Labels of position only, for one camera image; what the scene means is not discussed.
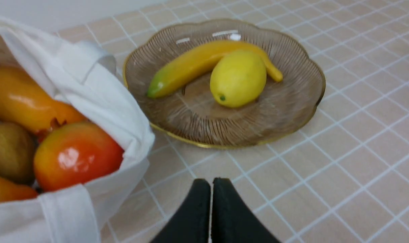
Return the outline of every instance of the kiwi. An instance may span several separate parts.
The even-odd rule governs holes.
[[[0,123],[0,177],[32,184],[35,149],[35,141],[24,128],[15,123]]]

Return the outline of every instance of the gold plate rim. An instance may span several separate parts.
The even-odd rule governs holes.
[[[172,132],[170,132],[170,131],[167,131],[166,129],[163,129],[162,127],[160,127],[160,126],[158,126],[158,125],[152,123],[151,121],[149,121],[149,124],[151,125],[151,127],[154,128],[154,129],[157,129],[158,131],[161,131],[161,132],[167,134],[169,137],[172,137],[172,138],[174,138],[174,139],[176,139],[176,140],[179,140],[179,141],[181,141],[181,142],[188,143],[188,144],[191,144],[191,145],[194,145],[194,146],[198,146],[198,147],[201,147],[201,148],[212,148],[212,149],[219,149],[219,150],[234,150],[234,149],[241,149],[241,148],[253,147],[253,146],[257,146],[257,145],[264,145],[264,144],[267,144],[267,143],[271,143],[271,142],[275,142],[275,141],[277,141],[277,140],[280,140],[280,139],[282,139],[283,137],[286,137],[286,136],[288,136],[288,135],[290,135],[290,134],[294,134],[294,133],[297,132],[299,129],[303,128],[303,127],[304,127],[307,123],[309,123],[309,121],[314,117],[314,115],[316,114],[316,111],[317,111],[317,107],[318,107],[318,105],[320,104],[320,102],[322,101],[323,96],[325,95],[325,91],[326,91],[326,78],[325,78],[325,74],[324,74],[322,68],[317,64],[317,62],[315,62],[314,60],[312,60],[312,59],[309,57],[308,52],[306,51],[305,47],[302,46],[302,44],[299,43],[299,42],[298,42],[295,38],[293,38],[291,35],[286,34],[286,33],[283,33],[283,32],[280,32],[280,31],[277,31],[277,30],[274,30],[274,29],[260,28],[260,27],[258,27],[258,26],[256,26],[256,25],[252,24],[252,23],[249,23],[249,22],[243,21],[243,20],[233,20],[233,19],[222,18],[222,19],[206,20],[206,21],[202,21],[202,22],[199,22],[199,23],[179,23],[179,24],[175,24],[175,25],[166,26],[166,27],[164,27],[163,29],[160,29],[160,30],[157,31],[155,34],[153,34],[152,37],[150,37],[149,40],[148,40],[146,43],[144,43],[144,44],[138,46],[136,49],[134,49],[133,51],[131,51],[131,53],[125,58],[124,63],[123,63],[123,67],[122,67],[122,77],[123,77],[123,83],[124,83],[125,87],[128,89],[128,83],[127,83],[127,81],[126,81],[126,74],[125,74],[125,72],[126,72],[126,65],[127,65],[128,60],[130,59],[130,57],[131,57],[136,51],[138,51],[139,48],[141,48],[141,47],[147,45],[158,33],[162,32],[162,31],[164,31],[164,30],[166,30],[166,29],[172,28],[172,27],[174,27],[174,26],[186,26],[186,25],[200,26],[200,25],[202,25],[202,24],[204,24],[204,23],[217,22],[217,21],[221,21],[221,20],[222,20],[222,21],[233,21],[233,22],[243,23],[243,24],[245,24],[245,25],[249,25],[249,26],[254,27],[254,28],[256,28],[256,29],[259,29],[259,30],[264,30],[264,31],[268,31],[268,32],[273,32],[273,33],[275,33],[275,34],[281,34],[281,35],[284,35],[284,36],[286,36],[286,37],[292,39],[295,43],[297,43],[297,45],[300,46],[300,48],[302,49],[303,53],[308,57],[308,60],[311,61],[311,63],[318,69],[318,71],[319,71],[319,73],[320,73],[320,75],[321,75],[321,77],[322,77],[322,93],[320,94],[320,97],[319,97],[318,101],[317,101],[316,104],[314,105],[314,108],[313,108],[313,111],[311,112],[311,115],[308,117],[308,119],[305,121],[305,123],[303,123],[301,126],[299,126],[299,127],[298,127],[296,130],[294,130],[294,131],[291,131],[291,132],[289,132],[289,133],[286,133],[286,134],[283,135],[283,136],[274,137],[274,138],[271,138],[271,139],[268,139],[268,140],[263,140],[263,141],[260,141],[260,142],[257,142],[257,143],[251,144],[251,145],[246,145],[246,146],[244,146],[244,145],[240,145],[240,146],[214,145],[214,144],[207,144],[207,143],[195,142],[195,141],[186,139],[186,138],[184,138],[184,137],[178,136],[178,135],[176,135],[176,134],[174,134],[174,133],[172,133]]]

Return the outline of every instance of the black object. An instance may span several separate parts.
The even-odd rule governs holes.
[[[211,187],[195,179],[185,200],[151,243],[207,243]],[[214,179],[212,243],[281,243],[248,209],[233,184]]]

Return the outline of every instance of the plate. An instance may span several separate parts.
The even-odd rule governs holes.
[[[210,73],[184,90],[158,99],[146,97],[153,75],[186,51],[213,40],[235,39],[260,46],[283,73],[268,77],[257,102],[239,109],[218,105],[209,88]],[[322,69],[293,37],[239,20],[209,20],[166,27],[135,49],[123,68],[125,85],[151,126],[200,147],[234,149],[278,140],[303,127],[325,92]]]

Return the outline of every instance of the fake fruit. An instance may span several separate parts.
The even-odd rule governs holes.
[[[197,46],[163,66],[152,79],[146,95],[149,98],[167,96],[195,78],[211,71],[224,56],[236,50],[256,53],[265,64],[269,76],[276,82],[282,81],[282,73],[272,64],[268,54],[260,47],[241,41],[215,40]]]
[[[38,134],[50,128],[53,117],[61,123],[86,119],[71,105],[52,99],[21,68],[0,65],[0,121]]]
[[[36,197],[38,197],[38,193],[30,186],[18,185],[0,177],[0,203]]]
[[[18,184],[32,184],[35,142],[14,123],[0,123],[0,177]]]
[[[237,108],[258,98],[266,85],[266,67],[252,51],[234,51],[211,74],[211,92],[223,106]]]
[[[33,160],[43,191],[64,189],[119,169],[123,149],[103,129],[89,121],[54,129],[39,145]]]

